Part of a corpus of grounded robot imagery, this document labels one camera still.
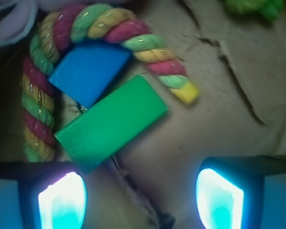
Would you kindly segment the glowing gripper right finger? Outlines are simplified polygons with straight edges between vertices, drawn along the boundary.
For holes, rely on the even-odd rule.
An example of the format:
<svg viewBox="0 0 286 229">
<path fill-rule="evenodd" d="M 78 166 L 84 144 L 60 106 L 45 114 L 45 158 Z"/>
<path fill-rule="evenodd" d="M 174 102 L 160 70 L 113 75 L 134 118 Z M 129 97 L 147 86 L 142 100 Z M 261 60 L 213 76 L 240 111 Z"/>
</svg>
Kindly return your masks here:
<svg viewBox="0 0 286 229">
<path fill-rule="evenodd" d="M 286 229 L 286 156 L 213 156 L 196 180 L 207 229 Z"/>
</svg>

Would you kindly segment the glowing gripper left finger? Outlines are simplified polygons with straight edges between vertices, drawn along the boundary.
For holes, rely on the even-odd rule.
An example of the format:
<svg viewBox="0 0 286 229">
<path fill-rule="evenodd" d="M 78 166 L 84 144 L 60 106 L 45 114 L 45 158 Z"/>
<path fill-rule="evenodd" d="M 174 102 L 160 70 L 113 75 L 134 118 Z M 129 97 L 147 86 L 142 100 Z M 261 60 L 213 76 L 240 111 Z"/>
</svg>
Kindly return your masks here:
<svg viewBox="0 0 286 229">
<path fill-rule="evenodd" d="M 0 162 L 0 229 L 80 229 L 86 206 L 72 162 Z"/>
</svg>

